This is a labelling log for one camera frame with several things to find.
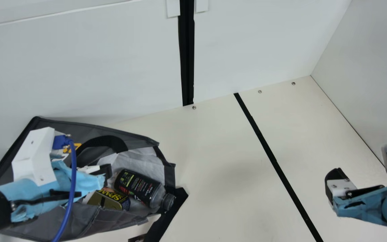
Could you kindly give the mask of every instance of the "bottle cap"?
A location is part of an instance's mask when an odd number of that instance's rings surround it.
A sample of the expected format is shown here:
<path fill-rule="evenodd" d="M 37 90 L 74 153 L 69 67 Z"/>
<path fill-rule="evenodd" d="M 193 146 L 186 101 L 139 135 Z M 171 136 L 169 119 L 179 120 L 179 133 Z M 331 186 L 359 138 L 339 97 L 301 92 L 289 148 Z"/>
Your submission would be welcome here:
<path fill-rule="evenodd" d="M 162 198 L 162 208 L 166 211 L 170 210 L 172 205 L 174 204 L 175 196 L 171 193 L 165 194 L 165 196 Z"/>

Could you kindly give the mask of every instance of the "blue cable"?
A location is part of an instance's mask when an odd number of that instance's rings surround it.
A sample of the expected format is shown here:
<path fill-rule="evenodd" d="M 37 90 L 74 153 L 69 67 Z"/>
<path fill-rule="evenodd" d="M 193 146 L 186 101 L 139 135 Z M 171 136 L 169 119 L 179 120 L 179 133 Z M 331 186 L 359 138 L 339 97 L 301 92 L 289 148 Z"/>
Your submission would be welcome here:
<path fill-rule="evenodd" d="M 65 230 L 69 217 L 71 215 L 71 210 L 74 202 L 74 193 L 76 191 L 76 178 L 77 178 L 77 157 L 76 157 L 76 148 L 74 146 L 74 141 L 69 140 L 69 145 L 71 148 L 71 187 L 70 187 L 70 195 L 68 198 L 68 204 L 65 211 L 65 215 L 63 216 L 62 224 L 58 232 L 56 233 L 55 238 L 52 242 L 58 242 L 60 237 L 62 236 L 63 231 Z"/>

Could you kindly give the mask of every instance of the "white wall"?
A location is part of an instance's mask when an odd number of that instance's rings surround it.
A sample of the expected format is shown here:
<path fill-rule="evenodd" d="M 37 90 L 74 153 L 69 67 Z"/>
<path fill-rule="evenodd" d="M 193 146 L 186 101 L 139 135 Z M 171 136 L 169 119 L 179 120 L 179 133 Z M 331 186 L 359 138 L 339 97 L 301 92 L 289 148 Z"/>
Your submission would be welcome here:
<path fill-rule="evenodd" d="M 195 101 L 308 76 L 350 0 L 210 0 L 195 15 Z"/>
<path fill-rule="evenodd" d="M 0 159 L 36 115 L 105 124 L 181 106 L 178 23 L 165 6 L 0 25 Z"/>
<path fill-rule="evenodd" d="M 353 0 L 312 76 L 381 159 L 387 143 L 387 1 Z"/>

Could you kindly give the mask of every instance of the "yellow tag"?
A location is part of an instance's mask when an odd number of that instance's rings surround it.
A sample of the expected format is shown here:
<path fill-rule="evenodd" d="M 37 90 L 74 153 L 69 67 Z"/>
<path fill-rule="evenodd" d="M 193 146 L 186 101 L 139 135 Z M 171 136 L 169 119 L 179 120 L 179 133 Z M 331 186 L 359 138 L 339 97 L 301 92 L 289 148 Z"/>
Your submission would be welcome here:
<path fill-rule="evenodd" d="M 81 146 L 82 144 L 81 143 L 74 143 L 74 146 L 76 147 L 76 150 Z M 68 153 L 71 153 L 71 147 L 68 147 L 66 149 L 63 149 L 63 152 L 66 153 L 68 151 Z"/>

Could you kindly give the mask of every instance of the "white enclosure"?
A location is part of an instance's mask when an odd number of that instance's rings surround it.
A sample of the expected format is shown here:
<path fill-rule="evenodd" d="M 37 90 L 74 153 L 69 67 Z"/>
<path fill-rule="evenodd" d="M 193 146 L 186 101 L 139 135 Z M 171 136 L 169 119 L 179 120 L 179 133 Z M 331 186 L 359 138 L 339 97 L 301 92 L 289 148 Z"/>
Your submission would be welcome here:
<path fill-rule="evenodd" d="M 313 78 L 373 152 L 387 144 L 387 1 L 353 0 Z"/>
<path fill-rule="evenodd" d="M 37 115 L 104 125 L 177 164 L 189 198 L 162 241 L 387 241 L 324 189 L 338 167 L 387 186 L 387 1 L 197 0 L 195 44 L 180 1 L 0 0 L 0 159 Z"/>

